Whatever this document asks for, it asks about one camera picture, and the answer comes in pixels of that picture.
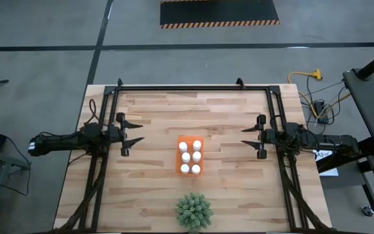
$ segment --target small white bottle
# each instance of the small white bottle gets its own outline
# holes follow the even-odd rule
[[[182,153],[186,152],[187,151],[187,143],[185,142],[180,142],[179,144],[179,149]]]
[[[193,143],[193,150],[194,151],[200,151],[201,149],[201,141],[200,140],[195,140]]]
[[[181,160],[183,161],[183,163],[189,163],[190,162],[190,154],[189,153],[183,153],[181,155]]]
[[[198,163],[201,159],[201,153],[196,151],[193,153],[193,162]]]
[[[192,166],[192,172],[193,174],[200,174],[200,166],[199,165],[194,165]]]
[[[187,174],[190,171],[190,167],[187,164],[183,164],[181,165],[180,171],[183,174]]]

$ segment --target orange tray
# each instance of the orange tray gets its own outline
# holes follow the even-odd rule
[[[200,140],[200,142],[201,142],[201,149],[200,149],[201,159],[200,159],[199,162],[193,162],[193,153],[194,153],[193,142],[196,141],[196,140]],[[188,163],[188,166],[190,167],[190,172],[188,172],[187,174],[184,174],[184,173],[181,172],[181,165],[183,165],[184,162],[181,159],[182,153],[179,149],[180,142],[187,143],[187,153],[189,153],[190,157],[191,157],[190,162]],[[204,171],[204,163],[203,163],[204,156],[205,156],[204,146],[205,146],[204,145],[204,140],[201,136],[179,136],[177,138],[177,153],[175,154],[175,156],[176,156],[175,172],[180,176],[199,176],[199,175],[201,175]],[[193,174],[191,172],[192,166],[194,166],[195,164],[200,166],[200,173],[198,173],[198,174]]]

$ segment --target gray concrete floor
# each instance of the gray concrete floor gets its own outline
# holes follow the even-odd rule
[[[116,0],[104,44],[300,43],[374,42],[374,1],[274,0],[279,27],[161,30],[159,1]],[[106,0],[0,1],[0,46],[95,45]],[[93,51],[0,52],[0,133],[12,137],[24,152],[40,131],[58,134],[76,127]],[[216,84],[286,83],[290,72],[321,69],[324,80],[310,81],[311,90],[337,83],[342,73],[374,58],[374,47],[323,49],[196,49],[103,51],[94,83]],[[295,76],[302,92],[306,78]],[[326,101],[340,84],[314,95]],[[369,136],[352,99],[328,134]],[[13,152],[10,146],[5,149]],[[30,233],[52,227],[68,152],[51,153],[32,161],[30,194],[6,191],[0,201],[0,233]],[[373,175],[368,175],[374,188]],[[25,190],[27,174],[9,186]],[[332,224],[343,231],[374,233],[374,216],[365,217],[361,187],[324,187]]]

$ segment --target wooden tabletop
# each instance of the wooden tabletop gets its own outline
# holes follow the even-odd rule
[[[79,127],[92,115],[91,98],[99,112],[104,87],[87,88]],[[280,84],[280,89],[287,121],[303,124],[297,87]],[[203,231],[289,230],[275,148],[267,145],[268,158],[258,160],[256,151],[240,142],[256,141],[257,132],[241,130],[254,126],[259,114],[270,119],[263,91],[120,92],[117,112],[124,112],[131,123],[143,125],[128,130],[129,139],[145,139],[130,150],[129,157],[120,155],[119,143],[112,145],[98,231],[185,231],[177,224],[175,206],[179,198],[190,192],[204,194],[211,203],[212,225]],[[175,173],[179,135],[204,138],[201,176],[183,177]],[[70,160],[82,153],[73,151]],[[85,156],[69,166],[55,228],[64,224],[81,202],[89,162],[90,157]],[[305,200],[321,221],[330,226],[313,155],[299,155],[297,169]],[[295,200],[293,206],[297,226],[301,226]]]

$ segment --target artificial plant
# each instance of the artificial plant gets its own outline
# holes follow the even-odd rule
[[[182,227],[190,233],[198,232],[201,228],[207,228],[211,224],[210,202],[205,200],[203,194],[193,193],[184,195],[177,204],[177,220]]]

